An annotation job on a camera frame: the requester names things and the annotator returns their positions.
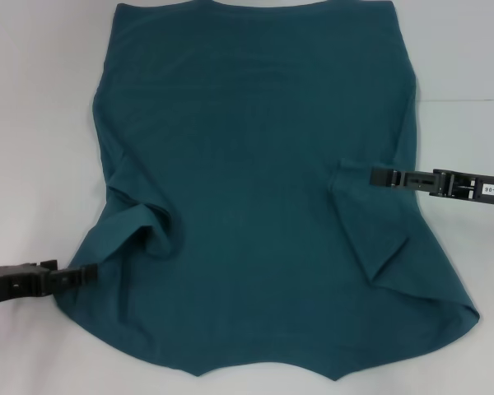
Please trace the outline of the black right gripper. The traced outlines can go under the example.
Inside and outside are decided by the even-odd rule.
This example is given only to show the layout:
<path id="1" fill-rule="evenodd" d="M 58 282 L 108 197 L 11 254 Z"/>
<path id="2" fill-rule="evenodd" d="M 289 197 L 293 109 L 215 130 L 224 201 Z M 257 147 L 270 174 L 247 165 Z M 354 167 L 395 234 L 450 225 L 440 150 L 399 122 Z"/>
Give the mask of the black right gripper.
<path id="1" fill-rule="evenodd" d="M 372 168 L 370 184 L 386 188 L 436 190 L 436 197 L 494 205 L 494 176 L 434 170 L 433 173 Z"/>

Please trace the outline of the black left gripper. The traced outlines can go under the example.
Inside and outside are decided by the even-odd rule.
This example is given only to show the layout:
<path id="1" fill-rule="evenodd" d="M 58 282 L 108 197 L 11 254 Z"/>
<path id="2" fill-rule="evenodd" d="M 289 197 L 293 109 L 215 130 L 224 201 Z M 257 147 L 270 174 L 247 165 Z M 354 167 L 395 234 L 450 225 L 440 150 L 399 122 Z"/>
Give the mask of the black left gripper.
<path id="1" fill-rule="evenodd" d="M 98 277 L 97 265 L 57 269 L 56 260 L 0 266 L 0 303 L 26 297 L 44 297 L 49 292 L 62 293 L 88 285 Z"/>

